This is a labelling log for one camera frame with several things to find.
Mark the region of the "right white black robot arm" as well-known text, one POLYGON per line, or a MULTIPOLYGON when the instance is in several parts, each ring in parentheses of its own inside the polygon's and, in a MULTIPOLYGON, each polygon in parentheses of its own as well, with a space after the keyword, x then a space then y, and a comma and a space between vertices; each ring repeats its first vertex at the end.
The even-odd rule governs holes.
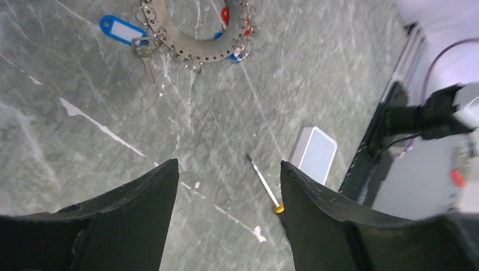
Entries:
POLYGON ((393 162, 374 208, 411 220, 458 211, 478 158, 478 83, 449 86, 423 105, 390 113, 393 135, 417 134, 419 141, 393 162))

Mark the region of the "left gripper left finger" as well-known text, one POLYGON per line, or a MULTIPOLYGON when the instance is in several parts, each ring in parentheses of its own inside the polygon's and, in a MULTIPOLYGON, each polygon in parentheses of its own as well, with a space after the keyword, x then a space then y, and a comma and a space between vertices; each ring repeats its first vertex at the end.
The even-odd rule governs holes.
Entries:
POLYGON ((55 213, 1 216, 2 270, 158 270, 178 161, 55 213))

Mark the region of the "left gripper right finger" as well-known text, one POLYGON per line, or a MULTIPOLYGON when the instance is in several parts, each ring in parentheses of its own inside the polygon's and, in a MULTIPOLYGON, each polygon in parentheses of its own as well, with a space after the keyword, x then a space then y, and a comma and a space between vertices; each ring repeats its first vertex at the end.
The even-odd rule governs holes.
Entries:
POLYGON ((358 204, 281 162, 286 232, 296 270, 477 270, 478 215, 419 221, 358 204))

